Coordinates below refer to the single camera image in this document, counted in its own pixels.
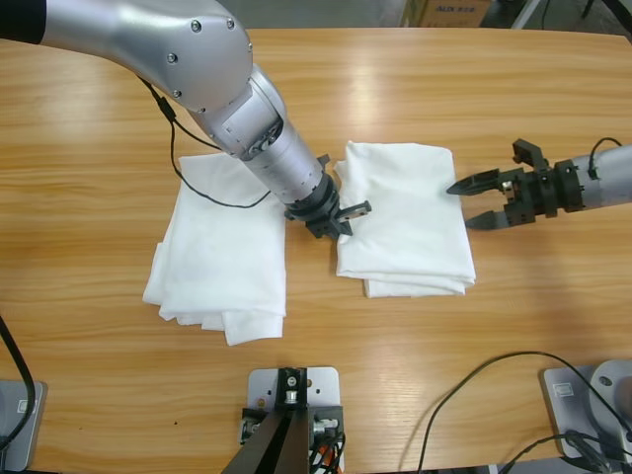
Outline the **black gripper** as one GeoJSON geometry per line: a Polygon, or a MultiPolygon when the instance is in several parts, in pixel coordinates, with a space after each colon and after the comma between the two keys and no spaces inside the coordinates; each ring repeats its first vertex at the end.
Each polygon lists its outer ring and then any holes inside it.
{"type": "Polygon", "coordinates": [[[368,200],[340,209],[338,188],[330,175],[324,175],[319,185],[305,199],[285,207],[286,219],[301,221],[316,238],[325,236],[337,240],[343,235],[352,236],[350,220],[372,211],[368,200]]]}
{"type": "Polygon", "coordinates": [[[473,230],[500,230],[532,223],[537,215],[556,217],[565,212],[583,210],[584,187],[579,168],[572,160],[557,162],[553,167],[525,172],[489,170],[463,178],[446,192],[453,196],[476,196],[491,190],[503,192],[508,200],[504,211],[486,211],[468,218],[465,225],[473,230]]]}

